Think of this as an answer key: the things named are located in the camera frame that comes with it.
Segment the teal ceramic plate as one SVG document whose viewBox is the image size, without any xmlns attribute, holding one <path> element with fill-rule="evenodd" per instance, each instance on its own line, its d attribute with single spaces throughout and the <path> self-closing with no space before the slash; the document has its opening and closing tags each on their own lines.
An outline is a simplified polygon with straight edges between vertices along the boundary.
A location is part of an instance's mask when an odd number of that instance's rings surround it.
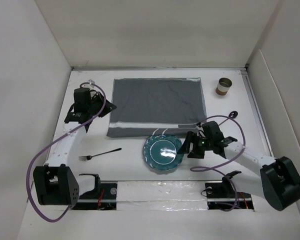
<svg viewBox="0 0 300 240">
<path fill-rule="evenodd" d="M 149 137 L 142 149 L 145 163 L 159 172 L 173 171 L 183 161 L 183 154 L 178 154 L 182 141 L 173 135 L 154 135 Z"/>
</svg>

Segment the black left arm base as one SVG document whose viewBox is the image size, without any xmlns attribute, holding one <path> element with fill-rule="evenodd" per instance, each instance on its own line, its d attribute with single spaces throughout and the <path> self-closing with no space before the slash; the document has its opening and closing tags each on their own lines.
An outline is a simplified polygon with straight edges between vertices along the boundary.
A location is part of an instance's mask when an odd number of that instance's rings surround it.
<svg viewBox="0 0 300 240">
<path fill-rule="evenodd" d="M 78 198 L 72 210 L 112 211 L 117 209 L 117 181 L 101 181 L 98 174 L 79 175 L 79 189 L 87 190 Z"/>
</svg>

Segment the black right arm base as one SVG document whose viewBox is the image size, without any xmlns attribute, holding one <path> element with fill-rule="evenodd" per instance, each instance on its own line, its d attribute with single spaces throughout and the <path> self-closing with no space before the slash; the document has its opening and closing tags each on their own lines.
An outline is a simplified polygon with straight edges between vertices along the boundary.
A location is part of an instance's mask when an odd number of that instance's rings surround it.
<svg viewBox="0 0 300 240">
<path fill-rule="evenodd" d="M 235 170 L 224 174 L 220 170 L 215 172 L 222 175 L 222 179 L 216 182 L 206 182 L 205 188 L 200 194 L 207 199 L 208 210 L 221 210 L 229 212 L 231 210 L 254 210 L 252 196 L 246 192 L 235 191 L 233 187 L 233 177 L 241 174 Z"/>
</svg>

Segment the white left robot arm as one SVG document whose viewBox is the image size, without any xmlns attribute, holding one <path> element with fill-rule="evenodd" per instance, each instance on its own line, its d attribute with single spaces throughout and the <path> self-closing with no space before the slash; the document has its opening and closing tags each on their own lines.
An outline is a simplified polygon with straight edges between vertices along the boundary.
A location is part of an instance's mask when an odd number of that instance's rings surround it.
<svg viewBox="0 0 300 240">
<path fill-rule="evenodd" d="M 79 87 L 73 93 L 74 103 L 64 120 L 63 139 L 59 140 L 48 160 L 35 167 L 33 180 L 37 199 L 43 206 L 75 206 L 81 197 L 98 198 L 101 180 L 96 173 L 75 176 L 71 165 L 77 159 L 79 145 L 94 117 L 102 118 L 116 109 L 101 92 Z"/>
</svg>

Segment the grey cloth placemat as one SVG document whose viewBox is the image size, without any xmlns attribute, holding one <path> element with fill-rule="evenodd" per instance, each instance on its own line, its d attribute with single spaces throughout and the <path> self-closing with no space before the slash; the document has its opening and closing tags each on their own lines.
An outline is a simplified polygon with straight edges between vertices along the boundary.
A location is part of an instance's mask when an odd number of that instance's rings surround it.
<svg viewBox="0 0 300 240">
<path fill-rule="evenodd" d="M 113 82 L 109 138 L 184 138 L 207 117 L 201 79 L 122 78 Z"/>
</svg>

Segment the brown paper cup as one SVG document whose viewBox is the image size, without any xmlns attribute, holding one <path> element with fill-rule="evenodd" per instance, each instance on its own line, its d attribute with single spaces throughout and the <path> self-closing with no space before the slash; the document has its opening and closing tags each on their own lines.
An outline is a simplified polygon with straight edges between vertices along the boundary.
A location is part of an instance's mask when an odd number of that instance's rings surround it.
<svg viewBox="0 0 300 240">
<path fill-rule="evenodd" d="M 220 96 L 225 96 L 232 86 L 232 81 L 229 78 L 222 77 L 218 80 L 215 92 Z"/>
</svg>

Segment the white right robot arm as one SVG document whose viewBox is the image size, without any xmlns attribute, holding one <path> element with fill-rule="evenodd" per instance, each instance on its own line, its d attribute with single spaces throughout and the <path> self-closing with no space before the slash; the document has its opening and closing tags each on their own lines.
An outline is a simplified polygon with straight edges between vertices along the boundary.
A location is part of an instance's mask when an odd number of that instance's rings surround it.
<svg viewBox="0 0 300 240">
<path fill-rule="evenodd" d="M 206 151 L 212 151 L 227 160 L 236 162 L 256 174 L 244 176 L 239 171 L 235 180 L 221 184 L 221 191 L 227 197 L 240 192 L 264 198 L 277 211 L 282 211 L 300 200 L 300 175 L 288 157 L 275 158 L 255 152 L 240 143 L 236 138 L 224 137 L 218 124 L 209 121 L 201 125 L 203 135 L 189 131 L 179 154 L 190 159 L 202 159 Z"/>
</svg>

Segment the black spoon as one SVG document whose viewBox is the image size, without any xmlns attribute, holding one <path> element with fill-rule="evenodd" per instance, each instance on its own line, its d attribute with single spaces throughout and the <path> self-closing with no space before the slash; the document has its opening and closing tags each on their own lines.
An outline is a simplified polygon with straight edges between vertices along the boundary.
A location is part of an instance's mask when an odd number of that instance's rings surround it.
<svg viewBox="0 0 300 240">
<path fill-rule="evenodd" d="M 228 115 L 228 118 L 230 118 L 230 119 L 235 119 L 236 117 L 238 116 L 238 112 L 237 111 L 231 111 L 230 113 L 229 113 L 229 115 Z M 220 124 L 219 124 L 219 126 L 221 126 L 222 124 L 224 124 L 226 121 L 228 121 L 229 119 L 225 119 L 225 120 L 223 120 Z"/>
</svg>

